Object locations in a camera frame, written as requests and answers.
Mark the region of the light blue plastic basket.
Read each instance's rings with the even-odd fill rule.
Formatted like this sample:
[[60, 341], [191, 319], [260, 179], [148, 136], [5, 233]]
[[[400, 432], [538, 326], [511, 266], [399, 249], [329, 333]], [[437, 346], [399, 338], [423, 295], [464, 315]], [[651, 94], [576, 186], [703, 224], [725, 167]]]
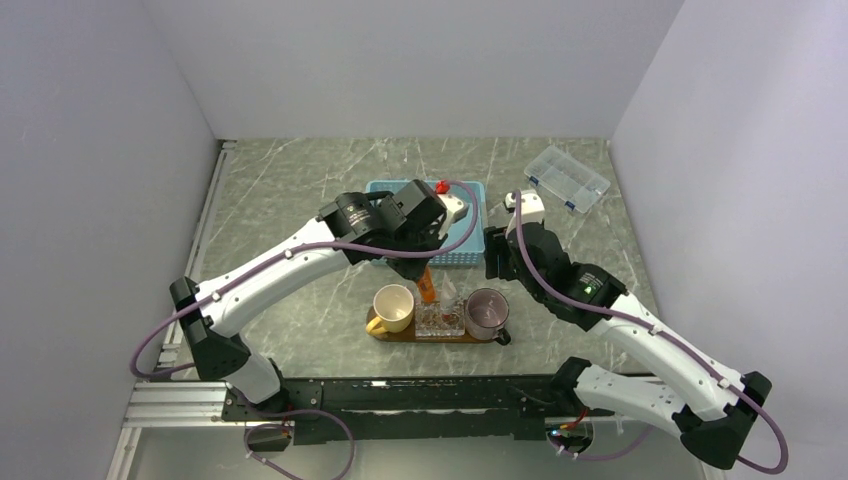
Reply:
[[[402, 180], [372, 180], [366, 184], [365, 192], [372, 193], [377, 191], [389, 191], [392, 193], [397, 193], [401, 190], [410, 180], [402, 179]], [[478, 201], [479, 213], [478, 220], [475, 224], [474, 230], [469, 238], [463, 242], [459, 247], [451, 252], [446, 254], [442, 254], [436, 256], [430, 260], [431, 266], [438, 267], [473, 267], [478, 265], [481, 261], [483, 261], [484, 256], [484, 228], [487, 226], [487, 213], [486, 213], [486, 191], [483, 183], [478, 181], [469, 181], [469, 180], [461, 180], [465, 183], [472, 193], [474, 193], [474, 197]], [[450, 194], [456, 196], [469, 206], [471, 205], [471, 198], [469, 194], [459, 187], [451, 187]], [[455, 240], [457, 240], [462, 234], [464, 234], [468, 226], [471, 222], [472, 214], [469, 211], [467, 216], [461, 220], [458, 224], [454, 224], [450, 227], [448, 231], [448, 237], [446, 239], [445, 245], [452, 244]]]

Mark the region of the purple ceramic mug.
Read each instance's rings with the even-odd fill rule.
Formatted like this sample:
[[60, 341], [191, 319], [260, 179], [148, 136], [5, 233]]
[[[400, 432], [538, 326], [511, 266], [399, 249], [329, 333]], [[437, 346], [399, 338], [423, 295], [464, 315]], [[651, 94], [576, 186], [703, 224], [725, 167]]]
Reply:
[[474, 339], [509, 345], [512, 337], [506, 329], [509, 303], [505, 296], [491, 288], [473, 291], [465, 304], [465, 329]]

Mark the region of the orange capped toothpaste tube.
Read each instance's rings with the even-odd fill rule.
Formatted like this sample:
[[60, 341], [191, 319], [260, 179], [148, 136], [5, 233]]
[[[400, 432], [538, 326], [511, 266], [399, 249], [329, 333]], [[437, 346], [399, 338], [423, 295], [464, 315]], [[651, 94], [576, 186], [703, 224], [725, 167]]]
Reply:
[[429, 266], [426, 266], [421, 277], [416, 281], [421, 301], [424, 304], [432, 304], [437, 301], [437, 290], [435, 289], [432, 273]]

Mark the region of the yellow ceramic mug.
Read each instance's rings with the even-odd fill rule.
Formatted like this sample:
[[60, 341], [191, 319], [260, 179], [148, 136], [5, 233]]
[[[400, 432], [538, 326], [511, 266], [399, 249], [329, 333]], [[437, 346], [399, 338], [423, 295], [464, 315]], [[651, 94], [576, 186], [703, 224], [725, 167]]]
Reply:
[[366, 324], [366, 333], [377, 337], [404, 331], [413, 320], [415, 306], [415, 298], [407, 287], [399, 284], [382, 287], [374, 295], [374, 314]]

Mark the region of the clear acrylic toothbrush holder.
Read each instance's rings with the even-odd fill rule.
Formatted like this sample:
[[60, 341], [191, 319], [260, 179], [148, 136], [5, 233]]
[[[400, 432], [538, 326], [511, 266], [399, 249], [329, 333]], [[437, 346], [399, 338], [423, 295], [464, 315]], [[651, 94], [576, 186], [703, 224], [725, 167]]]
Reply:
[[439, 293], [433, 302], [425, 302], [421, 294], [416, 297], [414, 334], [425, 340], [458, 338], [466, 333], [464, 299], [458, 291]]

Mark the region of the brown wooden oval tray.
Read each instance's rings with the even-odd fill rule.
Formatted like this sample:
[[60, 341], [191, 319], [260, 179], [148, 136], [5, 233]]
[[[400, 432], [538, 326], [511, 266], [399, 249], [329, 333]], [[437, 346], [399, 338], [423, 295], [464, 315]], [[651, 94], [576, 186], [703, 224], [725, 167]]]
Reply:
[[443, 317], [439, 310], [434, 313], [430, 310], [418, 308], [417, 313], [425, 313], [425, 326], [436, 328], [435, 335], [420, 336], [417, 334], [418, 321], [413, 317], [411, 324], [402, 332], [377, 336], [377, 340], [384, 342], [401, 343], [463, 343], [484, 344], [491, 343], [490, 340], [479, 340], [473, 337], [465, 328], [466, 315], [461, 309], [457, 309], [451, 316]]

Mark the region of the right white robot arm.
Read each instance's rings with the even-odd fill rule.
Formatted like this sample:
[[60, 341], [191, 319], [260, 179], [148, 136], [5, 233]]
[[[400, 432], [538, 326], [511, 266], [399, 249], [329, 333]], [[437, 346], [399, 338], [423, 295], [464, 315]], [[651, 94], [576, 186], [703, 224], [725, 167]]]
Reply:
[[758, 371], [742, 374], [695, 348], [653, 315], [603, 268], [573, 262], [558, 237], [537, 222], [484, 231], [486, 276], [517, 280], [557, 319], [622, 348], [662, 380], [657, 386], [568, 358], [550, 383], [557, 411], [622, 413], [679, 439], [722, 470], [740, 452], [772, 390]]

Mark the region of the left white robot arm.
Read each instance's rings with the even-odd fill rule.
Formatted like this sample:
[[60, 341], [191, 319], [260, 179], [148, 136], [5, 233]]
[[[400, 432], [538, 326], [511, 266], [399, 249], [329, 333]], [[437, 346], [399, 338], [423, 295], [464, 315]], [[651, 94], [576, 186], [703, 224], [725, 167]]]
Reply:
[[419, 280], [443, 253], [451, 226], [472, 210], [445, 186], [412, 180], [399, 191], [347, 192], [322, 207], [288, 239], [213, 280], [174, 281], [170, 295], [203, 380], [223, 380], [264, 420], [279, 417], [288, 393], [282, 373], [242, 339], [267, 308], [307, 284], [351, 265], [385, 259], [406, 280]]

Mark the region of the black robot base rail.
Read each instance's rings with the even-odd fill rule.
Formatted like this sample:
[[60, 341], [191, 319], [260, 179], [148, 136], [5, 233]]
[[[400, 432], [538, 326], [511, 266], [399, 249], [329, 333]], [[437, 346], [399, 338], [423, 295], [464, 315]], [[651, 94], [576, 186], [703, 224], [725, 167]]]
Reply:
[[291, 425], [295, 445], [345, 439], [343, 421], [357, 440], [510, 437], [542, 440], [547, 430], [570, 423], [583, 410], [557, 400], [549, 374], [445, 377], [288, 378], [289, 397], [275, 407], [247, 407], [229, 391], [225, 422], [272, 421]]

